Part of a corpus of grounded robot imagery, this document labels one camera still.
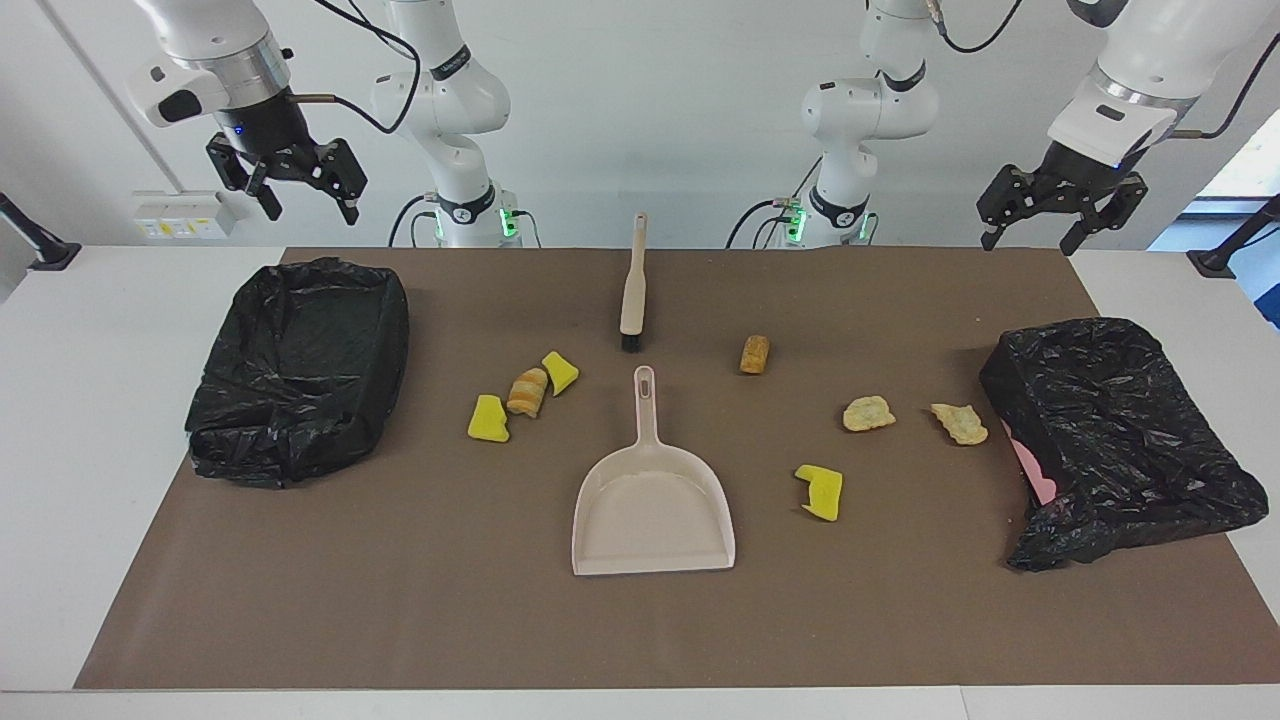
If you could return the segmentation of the beige hand brush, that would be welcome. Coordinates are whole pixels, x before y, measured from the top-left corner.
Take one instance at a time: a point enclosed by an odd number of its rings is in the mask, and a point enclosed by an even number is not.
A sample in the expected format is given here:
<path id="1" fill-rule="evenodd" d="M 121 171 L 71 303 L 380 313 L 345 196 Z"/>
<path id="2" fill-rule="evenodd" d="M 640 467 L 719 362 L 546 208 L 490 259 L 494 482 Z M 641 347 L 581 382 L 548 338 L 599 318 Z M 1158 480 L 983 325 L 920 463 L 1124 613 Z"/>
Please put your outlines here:
<path id="1" fill-rule="evenodd" d="M 637 354 L 643 346 L 643 328 L 646 302 L 645 250 L 648 215 L 639 213 L 634 219 L 634 233 L 620 309 L 620 346 L 627 354 Z"/>

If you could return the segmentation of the white wall outlet box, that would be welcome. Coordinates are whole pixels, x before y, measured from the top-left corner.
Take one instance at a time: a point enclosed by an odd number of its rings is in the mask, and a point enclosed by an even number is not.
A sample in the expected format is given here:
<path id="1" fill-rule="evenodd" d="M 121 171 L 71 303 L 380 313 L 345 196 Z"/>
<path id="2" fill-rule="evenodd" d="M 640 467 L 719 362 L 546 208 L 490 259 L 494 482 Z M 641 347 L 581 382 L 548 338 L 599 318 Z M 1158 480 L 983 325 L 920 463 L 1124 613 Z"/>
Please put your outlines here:
<path id="1" fill-rule="evenodd" d="M 224 241 L 239 218 L 219 191 L 134 191 L 132 220 L 147 241 Z"/>

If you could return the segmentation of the striped croissant piece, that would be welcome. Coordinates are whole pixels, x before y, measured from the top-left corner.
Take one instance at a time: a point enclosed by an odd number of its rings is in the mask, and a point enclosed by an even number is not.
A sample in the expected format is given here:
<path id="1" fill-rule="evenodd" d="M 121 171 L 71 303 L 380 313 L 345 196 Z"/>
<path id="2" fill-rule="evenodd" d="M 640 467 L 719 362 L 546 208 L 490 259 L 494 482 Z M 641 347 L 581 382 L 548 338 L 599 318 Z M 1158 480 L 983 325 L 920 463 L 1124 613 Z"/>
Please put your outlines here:
<path id="1" fill-rule="evenodd" d="M 506 400 L 508 414 L 539 418 L 550 378 L 540 366 L 530 368 L 517 375 L 509 387 Z"/>

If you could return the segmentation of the brown table mat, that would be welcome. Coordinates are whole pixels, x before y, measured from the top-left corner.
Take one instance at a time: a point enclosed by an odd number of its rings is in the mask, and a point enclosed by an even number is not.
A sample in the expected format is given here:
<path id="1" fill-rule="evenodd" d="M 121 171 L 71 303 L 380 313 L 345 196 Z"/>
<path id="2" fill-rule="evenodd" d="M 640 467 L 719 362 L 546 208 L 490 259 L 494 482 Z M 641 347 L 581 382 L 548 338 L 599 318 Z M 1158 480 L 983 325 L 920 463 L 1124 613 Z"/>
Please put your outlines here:
<path id="1" fill-rule="evenodd" d="M 180 464 L 79 689 L 1245 684 L 1280 626 L 1225 536 L 1019 573 L 1020 465 L 979 384 L 1005 331 L 1094 314 L 1053 250 L 652 251 L 643 351 L 620 348 L 622 250 L 342 249 L 399 275 L 410 356 L 376 451 L 298 489 Z M 771 340 L 762 375 L 739 359 Z M 558 351 L 580 378 L 509 441 L 479 395 Z M 579 487 L 660 437 L 727 495 L 727 571 L 576 577 Z M 896 423 L 842 411 L 883 396 Z M 957 446 L 932 404 L 989 432 Z M 844 474 L 837 521 L 803 464 Z"/>

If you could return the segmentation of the elongated ridged pastry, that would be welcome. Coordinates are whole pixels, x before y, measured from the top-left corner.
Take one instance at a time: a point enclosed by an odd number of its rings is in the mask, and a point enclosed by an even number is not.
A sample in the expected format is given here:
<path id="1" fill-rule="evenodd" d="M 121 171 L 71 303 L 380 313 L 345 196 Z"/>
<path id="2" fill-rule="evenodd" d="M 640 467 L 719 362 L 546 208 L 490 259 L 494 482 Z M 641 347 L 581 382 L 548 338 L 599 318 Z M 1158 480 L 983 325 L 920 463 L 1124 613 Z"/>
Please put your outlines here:
<path id="1" fill-rule="evenodd" d="M 978 446 L 989 437 L 972 405 L 932 404 L 931 413 L 957 446 Z"/>

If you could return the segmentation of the beige plastic dustpan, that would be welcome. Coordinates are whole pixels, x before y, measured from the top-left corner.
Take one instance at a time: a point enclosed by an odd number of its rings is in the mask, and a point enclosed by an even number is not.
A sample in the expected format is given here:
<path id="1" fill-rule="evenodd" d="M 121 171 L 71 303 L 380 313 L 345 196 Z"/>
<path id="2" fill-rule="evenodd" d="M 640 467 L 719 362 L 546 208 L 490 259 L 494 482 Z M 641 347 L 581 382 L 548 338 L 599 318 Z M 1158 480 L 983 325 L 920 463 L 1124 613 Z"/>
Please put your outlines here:
<path id="1" fill-rule="evenodd" d="M 634 372 L 635 441 L 598 460 L 573 507 L 576 577 L 727 571 L 737 542 L 724 487 L 698 455 L 660 439 L 653 366 Z"/>

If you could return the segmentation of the round pale pastry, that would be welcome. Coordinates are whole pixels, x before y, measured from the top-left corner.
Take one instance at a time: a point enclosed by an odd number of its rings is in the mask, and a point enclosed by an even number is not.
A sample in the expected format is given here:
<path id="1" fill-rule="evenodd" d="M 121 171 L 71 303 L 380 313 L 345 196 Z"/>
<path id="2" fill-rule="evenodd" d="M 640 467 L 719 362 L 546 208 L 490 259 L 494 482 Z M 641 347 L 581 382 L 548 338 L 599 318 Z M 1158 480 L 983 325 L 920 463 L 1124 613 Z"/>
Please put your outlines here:
<path id="1" fill-rule="evenodd" d="M 842 427 L 854 433 L 891 427 L 896 416 L 887 400 L 879 395 L 854 398 L 842 411 Z"/>

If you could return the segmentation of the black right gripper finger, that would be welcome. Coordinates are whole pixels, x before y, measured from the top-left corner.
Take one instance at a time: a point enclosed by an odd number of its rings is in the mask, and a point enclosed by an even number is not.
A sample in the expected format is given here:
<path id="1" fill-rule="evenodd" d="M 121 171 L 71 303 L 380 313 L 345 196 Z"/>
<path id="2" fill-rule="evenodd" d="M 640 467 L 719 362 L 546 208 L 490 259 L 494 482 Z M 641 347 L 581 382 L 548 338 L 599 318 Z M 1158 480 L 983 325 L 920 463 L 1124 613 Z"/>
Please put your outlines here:
<path id="1" fill-rule="evenodd" d="M 314 145 L 312 151 L 307 184 L 333 199 L 344 223 L 355 225 L 360 217 L 358 201 L 369 183 L 355 151 L 344 138 Z"/>
<path id="2" fill-rule="evenodd" d="M 241 192 L 255 199 L 270 222 L 278 222 L 282 205 L 274 190 L 268 184 L 265 161 L 256 161 L 247 170 L 243 158 L 233 149 L 224 135 L 214 135 L 207 142 L 207 156 L 223 186 L 230 192 Z"/>

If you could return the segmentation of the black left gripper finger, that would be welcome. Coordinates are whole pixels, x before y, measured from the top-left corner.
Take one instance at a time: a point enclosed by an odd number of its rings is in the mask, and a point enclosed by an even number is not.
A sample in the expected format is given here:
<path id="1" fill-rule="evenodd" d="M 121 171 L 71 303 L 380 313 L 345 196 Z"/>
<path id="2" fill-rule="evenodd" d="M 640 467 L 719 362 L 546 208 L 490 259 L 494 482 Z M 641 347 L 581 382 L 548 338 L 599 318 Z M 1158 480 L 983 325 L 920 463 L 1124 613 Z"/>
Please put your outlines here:
<path id="1" fill-rule="evenodd" d="M 1078 219 L 1060 240 L 1062 255 L 1071 256 L 1093 234 L 1121 229 L 1147 192 L 1146 179 L 1138 172 L 1125 174 L 1116 187 L 1106 195 L 1101 206 L 1098 206 L 1097 199 L 1088 195 L 1084 188 L 1069 190 L 1065 195 L 1068 213 L 1076 214 Z"/>
<path id="2" fill-rule="evenodd" d="M 995 250 L 1012 224 L 1042 213 L 1046 177 L 1015 165 L 1002 167 L 978 199 L 978 215 L 984 223 L 980 246 Z"/>

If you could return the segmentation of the black bag lined bin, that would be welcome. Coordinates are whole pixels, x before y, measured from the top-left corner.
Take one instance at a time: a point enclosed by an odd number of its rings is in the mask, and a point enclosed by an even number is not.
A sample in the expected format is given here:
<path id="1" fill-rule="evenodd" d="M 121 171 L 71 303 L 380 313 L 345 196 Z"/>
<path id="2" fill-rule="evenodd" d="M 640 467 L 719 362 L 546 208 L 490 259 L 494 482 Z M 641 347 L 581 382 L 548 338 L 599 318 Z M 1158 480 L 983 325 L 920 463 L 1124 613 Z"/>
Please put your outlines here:
<path id="1" fill-rule="evenodd" d="M 257 269 L 234 293 L 186 418 L 198 477 L 288 489 L 379 445 L 410 351 L 398 274 L 339 258 Z"/>

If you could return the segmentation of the black clamp stand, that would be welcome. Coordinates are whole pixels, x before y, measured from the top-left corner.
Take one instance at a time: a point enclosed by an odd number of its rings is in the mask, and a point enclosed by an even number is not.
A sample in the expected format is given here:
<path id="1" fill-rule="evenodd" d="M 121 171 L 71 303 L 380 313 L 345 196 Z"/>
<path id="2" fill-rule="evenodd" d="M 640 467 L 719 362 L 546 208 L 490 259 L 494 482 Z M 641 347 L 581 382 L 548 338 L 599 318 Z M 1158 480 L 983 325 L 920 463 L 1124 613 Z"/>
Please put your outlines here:
<path id="1" fill-rule="evenodd" d="M 1267 199 L 1215 247 L 1187 250 L 1185 256 L 1204 278 L 1235 279 L 1236 275 L 1230 269 L 1234 255 L 1276 232 L 1280 232 L 1280 193 Z"/>
<path id="2" fill-rule="evenodd" d="M 0 217 L 33 249 L 32 272 L 65 270 L 83 249 L 82 243 L 64 241 L 32 220 L 4 192 L 0 192 Z"/>

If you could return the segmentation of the black crumpled trash bag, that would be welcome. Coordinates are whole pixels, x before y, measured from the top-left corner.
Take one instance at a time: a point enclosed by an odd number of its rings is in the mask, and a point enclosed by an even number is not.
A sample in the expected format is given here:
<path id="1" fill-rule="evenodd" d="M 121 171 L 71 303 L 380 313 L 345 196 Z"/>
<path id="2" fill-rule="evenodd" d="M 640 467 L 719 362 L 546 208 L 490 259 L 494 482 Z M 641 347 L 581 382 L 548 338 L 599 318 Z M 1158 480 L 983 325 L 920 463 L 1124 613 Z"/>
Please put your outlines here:
<path id="1" fill-rule="evenodd" d="M 1266 489 L 1215 433 L 1164 346 L 1132 320 L 1004 332 L 979 382 L 1010 439 L 1053 484 L 1007 557 L 1015 570 L 1236 530 L 1270 512 Z"/>

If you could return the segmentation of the yellow green scouring sponge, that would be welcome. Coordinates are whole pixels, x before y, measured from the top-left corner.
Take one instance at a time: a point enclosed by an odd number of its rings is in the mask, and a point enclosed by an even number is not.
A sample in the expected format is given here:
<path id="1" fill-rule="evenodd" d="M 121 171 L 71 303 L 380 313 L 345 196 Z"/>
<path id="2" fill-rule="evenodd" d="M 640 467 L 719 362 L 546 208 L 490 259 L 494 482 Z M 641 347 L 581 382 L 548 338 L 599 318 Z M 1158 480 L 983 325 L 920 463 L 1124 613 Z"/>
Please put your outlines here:
<path id="1" fill-rule="evenodd" d="M 844 474 L 813 464 L 800 465 L 794 477 L 806 484 L 806 501 L 800 507 L 823 521 L 837 521 L 844 489 Z"/>

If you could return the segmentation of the pink plastic bin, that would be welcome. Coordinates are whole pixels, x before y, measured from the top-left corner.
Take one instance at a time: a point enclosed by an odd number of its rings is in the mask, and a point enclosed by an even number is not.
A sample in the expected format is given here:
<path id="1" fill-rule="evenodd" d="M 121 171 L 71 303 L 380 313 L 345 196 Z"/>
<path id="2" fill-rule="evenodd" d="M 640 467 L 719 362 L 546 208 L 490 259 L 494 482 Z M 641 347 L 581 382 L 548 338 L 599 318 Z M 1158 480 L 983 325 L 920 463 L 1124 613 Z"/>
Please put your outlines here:
<path id="1" fill-rule="evenodd" d="M 1006 421 L 1001 421 L 1001 427 L 1015 452 L 1021 474 L 1027 479 L 1033 506 L 1043 507 L 1055 501 L 1059 496 L 1057 482 L 1044 471 L 1036 455 L 1021 441 L 1014 437 L 1012 429 Z"/>

